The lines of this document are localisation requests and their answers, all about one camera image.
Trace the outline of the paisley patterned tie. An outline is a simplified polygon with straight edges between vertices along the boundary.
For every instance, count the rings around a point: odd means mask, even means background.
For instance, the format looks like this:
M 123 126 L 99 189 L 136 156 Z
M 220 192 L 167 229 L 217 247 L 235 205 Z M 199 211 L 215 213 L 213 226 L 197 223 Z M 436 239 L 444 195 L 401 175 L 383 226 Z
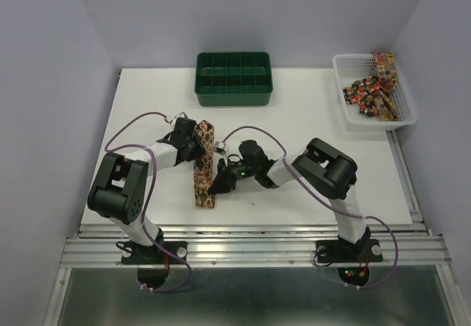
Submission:
M 194 161 L 194 203 L 197 208 L 213 209 L 215 196 L 209 194 L 213 182 L 213 147 L 215 127 L 206 120 L 198 123 L 196 133 L 205 154 Z

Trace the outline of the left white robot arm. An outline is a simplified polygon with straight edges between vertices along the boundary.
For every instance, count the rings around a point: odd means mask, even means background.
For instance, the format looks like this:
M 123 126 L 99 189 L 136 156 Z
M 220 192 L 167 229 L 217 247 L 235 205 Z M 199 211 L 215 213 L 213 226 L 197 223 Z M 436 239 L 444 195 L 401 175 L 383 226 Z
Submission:
M 87 206 L 109 219 L 128 236 L 119 241 L 121 262 L 127 265 L 184 264 L 183 258 L 164 247 L 163 231 L 146 215 L 157 172 L 203 157 L 201 124 L 184 115 L 170 121 L 171 131 L 151 146 L 105 145 L 87 198 Z

